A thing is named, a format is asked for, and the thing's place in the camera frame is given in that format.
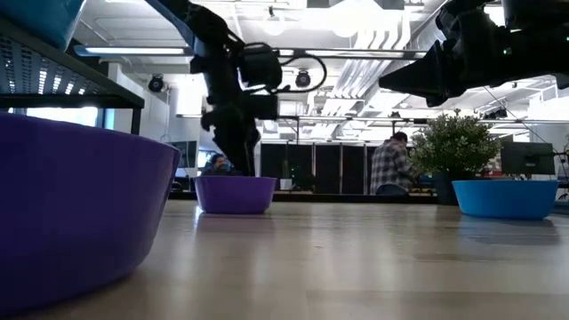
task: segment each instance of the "plant pot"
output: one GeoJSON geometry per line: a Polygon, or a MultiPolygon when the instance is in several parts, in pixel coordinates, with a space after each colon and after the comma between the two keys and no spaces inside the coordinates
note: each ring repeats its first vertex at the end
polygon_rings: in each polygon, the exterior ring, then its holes
{"type": "Polygon", "coordinates": [[[473,180],[475,174],[472,172],[435,172],[433,182],[437,191],[437,200],[442,205],[459,205],[454,193],[453,181],[473,180]]]}

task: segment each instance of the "green plant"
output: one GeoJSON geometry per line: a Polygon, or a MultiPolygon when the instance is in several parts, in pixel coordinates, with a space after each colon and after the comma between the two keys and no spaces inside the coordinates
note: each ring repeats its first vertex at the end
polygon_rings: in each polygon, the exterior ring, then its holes
{"type": "Polygon", "coordinates": [[[500,152],[486,124],[473,116],[442,115],[413,136],[411,162],[422,172],[480,172],[500,152]]]}

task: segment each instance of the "perforated metal panel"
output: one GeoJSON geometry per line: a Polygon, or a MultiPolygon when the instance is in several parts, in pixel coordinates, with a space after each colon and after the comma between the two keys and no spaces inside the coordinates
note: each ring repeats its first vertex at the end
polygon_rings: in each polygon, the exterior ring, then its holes
{"type": "Polygon", "coordinates": [[[0,93],[106,94],[76,72],[0,35],[0,93]]]}

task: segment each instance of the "ceiling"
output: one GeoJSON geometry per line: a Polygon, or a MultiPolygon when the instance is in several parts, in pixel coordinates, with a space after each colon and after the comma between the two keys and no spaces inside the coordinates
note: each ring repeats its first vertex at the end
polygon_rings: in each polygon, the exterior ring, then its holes
{"type": "MultiPolygon", "coordinates": [[[[427,50],[442,39],[428,18],[443,0],[409,0],[404,11],[382,10],[373,0],[344,0],[327,9],[307,9],[310,0],[223,0],[196,1],[226,20],[228,26],[247,43],[266,42],[273,47],[414,49],[427,50]],[[274,17],[268,11],[273,6],[274,17]]],[[[75,38],[87,45],[183,46],[177,30],[143,0],[89,0],[76,29],[75,38]]],[[[182,85],[191,58],[145,57],[121,59],[128,76],[147,81],[153,74],[164,74],[172,85],[182,85]]],[[[401,117],[435,117],[459,108],[475,114],[508,103],[517,116],[527,115],[529,99],[552,87],[555,80],[544,76],[507,83],[497,88],[469,90],[441,107],[428,108],[424,99],[384,91],[377,79],[383,72],[404,63],[382,60],[325,60],[328,77],[325,86],[311,94],[282,95],[280,112],[297,116],[385,117],[396,111],[401,117]]],[[[299,60],[284,69],[284,84],[293,84],[299,69],[306,69],[317,83],[322,76],[311,60],[299,60]]],[[[418,127],[401,124],[413,133],[418,127]]],[[[302,121],[303,140],[385,140],[391,124],[377,122],[302,121]]],[[[259,122],[263,139],[296,139],[296,124],[259,122]]],[[[512,133],[520,128],[511,128],[512,133]]]]}

